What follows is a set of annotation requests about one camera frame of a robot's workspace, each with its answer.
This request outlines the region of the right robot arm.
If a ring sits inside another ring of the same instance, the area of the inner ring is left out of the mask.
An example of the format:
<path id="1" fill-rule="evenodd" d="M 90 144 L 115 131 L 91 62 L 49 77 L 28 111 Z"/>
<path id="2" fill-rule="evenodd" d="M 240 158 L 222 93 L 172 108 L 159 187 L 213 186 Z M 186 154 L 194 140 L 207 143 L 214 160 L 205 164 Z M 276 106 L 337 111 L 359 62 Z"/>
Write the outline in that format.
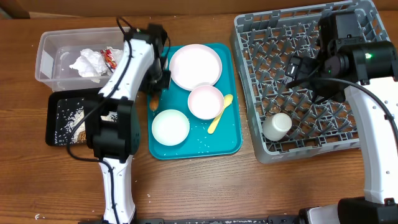
<path id="1" fill-rule="evenodd" d="M 364 163 L 364 195 L 304 208 L 299 223 L 397 222 L 397 51 L 388 40 L 366 40 L 354 12 L 318 21 L 317 58 L 293 56 L 289 88 L 313 92 L 312 103 L 348 102 Z"/>

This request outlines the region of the white napkin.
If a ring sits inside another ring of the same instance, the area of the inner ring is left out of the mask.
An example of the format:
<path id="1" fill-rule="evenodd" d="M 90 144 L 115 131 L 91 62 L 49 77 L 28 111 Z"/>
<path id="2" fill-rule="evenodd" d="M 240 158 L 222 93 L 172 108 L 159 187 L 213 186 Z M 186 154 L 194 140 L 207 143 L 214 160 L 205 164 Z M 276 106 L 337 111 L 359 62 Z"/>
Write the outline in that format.
<path id="1" fill-rule="evenodd" d="M 122 50 L 114 49 L 112 47 L 106 47 L 105 49 L 110 49 L 115 60 L 117 61 L 117 64 L 119 64 L 124 52 Z M 110 72 L 107 66 L 105 65 L 105 62 L 103 60 L 102 55 L 100 54 L 100 51 L 94 51 L 91 49 L 81 50 L 80 56 L 69 67 L 71 69 L 77 70 L 79 76 L 83 78 L 112 75 L 113 73 Z"/>

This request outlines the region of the small white plate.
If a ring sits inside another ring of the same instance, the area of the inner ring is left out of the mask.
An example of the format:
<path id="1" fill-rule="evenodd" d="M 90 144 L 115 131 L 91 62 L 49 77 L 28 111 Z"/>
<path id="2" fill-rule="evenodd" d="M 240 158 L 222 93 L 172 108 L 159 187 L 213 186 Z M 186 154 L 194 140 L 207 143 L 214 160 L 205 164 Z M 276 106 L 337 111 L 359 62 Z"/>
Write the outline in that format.
<path id="1" fill-rule="evenodd" d="M 152 122 L 152 135 L 165 146 L 176 146 L 182 143 L 190 131 L 188 118 L 178 110 L 160 112 Z"/>

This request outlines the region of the red snack wrapper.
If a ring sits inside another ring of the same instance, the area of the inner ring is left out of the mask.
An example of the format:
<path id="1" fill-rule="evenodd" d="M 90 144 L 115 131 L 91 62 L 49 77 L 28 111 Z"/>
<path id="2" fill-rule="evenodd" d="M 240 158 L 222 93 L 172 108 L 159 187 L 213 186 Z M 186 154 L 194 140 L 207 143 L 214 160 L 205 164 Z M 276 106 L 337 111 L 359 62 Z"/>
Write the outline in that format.
<path id="1" fill-rule="evenodd" d="M 105 62 L 105 65 L 107 66 L 108 70 L 113 73 L 117 67 L 117 61 L 115 60 L 110 49 L 101 50 L 100 54 L 102 55 L 103 60 Z"/>

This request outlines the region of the white cup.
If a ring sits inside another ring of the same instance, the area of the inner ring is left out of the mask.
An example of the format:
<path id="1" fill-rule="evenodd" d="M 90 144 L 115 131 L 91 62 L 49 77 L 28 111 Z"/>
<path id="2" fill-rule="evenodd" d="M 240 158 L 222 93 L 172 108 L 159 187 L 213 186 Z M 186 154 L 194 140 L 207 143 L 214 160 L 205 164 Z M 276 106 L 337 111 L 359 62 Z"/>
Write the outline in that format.
<path id="1" fill-rule="evenodd" d="M 291 129 L 292 119 L 285 113 L 277 113 L 265 119 L 262 124 L 264 136 L 271 141 L 281 140 Z"/>

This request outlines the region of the pile of white rice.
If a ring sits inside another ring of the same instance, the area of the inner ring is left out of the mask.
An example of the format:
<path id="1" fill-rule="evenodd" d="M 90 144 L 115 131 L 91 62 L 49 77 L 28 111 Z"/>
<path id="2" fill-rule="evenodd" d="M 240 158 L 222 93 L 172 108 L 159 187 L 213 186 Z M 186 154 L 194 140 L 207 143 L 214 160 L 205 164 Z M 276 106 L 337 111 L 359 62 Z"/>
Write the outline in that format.
<path id="1" fill-rule="evenodd" d="M 85 116 L 83 109 L 83 98 L 69 98 L 60 100 L 57 103 L 57 114 L 55 119 L 55 131 L 53 135 L 53 145 L 64 146 L 67 143 L 67 138 L 73 131 L 75 126 Z M 103 121 L 116 122 L 116 112 L 109 112 L 106 116 L 101 116 Z M 78 134 L 85 131 L 85 124 L 76 130 L 73 137 L 71 138 L 71 144 L 82 144 L 77 143 Z"/>

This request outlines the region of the pink bowl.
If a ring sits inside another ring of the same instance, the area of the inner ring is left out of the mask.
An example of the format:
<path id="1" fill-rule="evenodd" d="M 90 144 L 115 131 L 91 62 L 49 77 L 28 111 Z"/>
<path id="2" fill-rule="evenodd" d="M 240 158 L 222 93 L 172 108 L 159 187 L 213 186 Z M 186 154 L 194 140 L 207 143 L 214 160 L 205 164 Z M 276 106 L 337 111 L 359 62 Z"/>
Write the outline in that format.
<path id="1" fill-rule="evenodd" d="M 198 119 L 216 118 L 223 110 L 224 96 L 214 86 L 202 85 L 192 90 L 188 96 L 188 109 Z"/>

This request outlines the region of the brown food chunk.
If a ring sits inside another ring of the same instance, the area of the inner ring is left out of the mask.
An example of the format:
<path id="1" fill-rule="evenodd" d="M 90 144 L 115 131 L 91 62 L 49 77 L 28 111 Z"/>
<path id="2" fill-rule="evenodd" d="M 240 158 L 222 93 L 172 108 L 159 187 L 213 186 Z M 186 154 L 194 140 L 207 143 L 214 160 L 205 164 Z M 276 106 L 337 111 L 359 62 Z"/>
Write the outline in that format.
<path id="1" fill-rule="evenodd" d="M 86 141 L 86 131 L 82 131 L 78 134 L 77 143 L 83 143 Z"/>

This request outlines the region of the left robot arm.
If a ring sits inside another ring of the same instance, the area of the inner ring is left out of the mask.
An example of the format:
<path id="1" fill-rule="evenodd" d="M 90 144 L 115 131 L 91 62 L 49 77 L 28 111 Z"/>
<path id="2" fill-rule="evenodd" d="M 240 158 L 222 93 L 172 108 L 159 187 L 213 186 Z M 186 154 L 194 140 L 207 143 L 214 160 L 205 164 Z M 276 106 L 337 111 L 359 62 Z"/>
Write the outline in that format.
<path id="1" fill-rule="evenodd" d="M 124 33 L 123 56 L 111 78 L 97 95 L 84 100 L 86 142 L 103 175 L 103 223 L 131 223 L 134 218 L 131 165 L 141 138 L 134 102 L 140 91 L 160 96 L 170 86 L 164 49 L 168 41 L 161 25 L 130 28 Z"/>

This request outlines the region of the orange carrot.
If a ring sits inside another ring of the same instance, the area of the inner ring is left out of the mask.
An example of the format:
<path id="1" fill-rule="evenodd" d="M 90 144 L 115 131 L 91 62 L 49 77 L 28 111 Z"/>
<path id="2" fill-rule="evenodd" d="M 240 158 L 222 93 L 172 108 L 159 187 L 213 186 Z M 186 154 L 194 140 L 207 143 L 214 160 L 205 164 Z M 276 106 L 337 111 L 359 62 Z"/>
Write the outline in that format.
<path id="1" fill-rule="evenodd" d="M 156 111 L 159 107 L 160 93 L 153 94 L 150 98 L 149 108 L 151 111 Z"/>

